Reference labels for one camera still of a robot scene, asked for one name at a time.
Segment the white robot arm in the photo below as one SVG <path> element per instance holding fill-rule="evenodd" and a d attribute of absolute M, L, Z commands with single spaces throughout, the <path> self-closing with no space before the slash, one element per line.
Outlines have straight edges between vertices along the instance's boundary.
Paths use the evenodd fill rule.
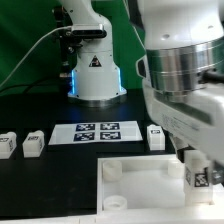
<path fill-rule="evenodd" d="M 202 151 L 210 180 L 224 182 L 224 27 L 220 0 L 123 0 L 130 22 L 145 33 L 136 63 L 153 122 Z M 70 97 L 88 104 L 125 94 L 113 60 L 112 26 L 91 0 L 59 0 L 80 42 Z"/>

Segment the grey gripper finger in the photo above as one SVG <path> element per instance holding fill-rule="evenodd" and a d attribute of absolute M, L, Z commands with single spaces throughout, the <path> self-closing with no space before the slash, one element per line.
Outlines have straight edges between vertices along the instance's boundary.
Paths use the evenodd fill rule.
<path fill-rule="evenodd" d="M 211 182 L 213 185 L 224 183 L 224 167 L 216 164 L 212 169 Z"/>

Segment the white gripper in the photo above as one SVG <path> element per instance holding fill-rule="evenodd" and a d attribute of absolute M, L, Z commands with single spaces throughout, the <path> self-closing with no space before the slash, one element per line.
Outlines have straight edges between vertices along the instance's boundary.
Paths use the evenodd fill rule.
<path fill-rule="evenodd" d="M 171 133 L 169 139 L 181 163 L 185 162 L 185 152 L 193 147 L 224 165 L 223 84 L 191 91 L 184 103 L 166 100 L 145 80 L 142 89 L 150 119 Z"/>

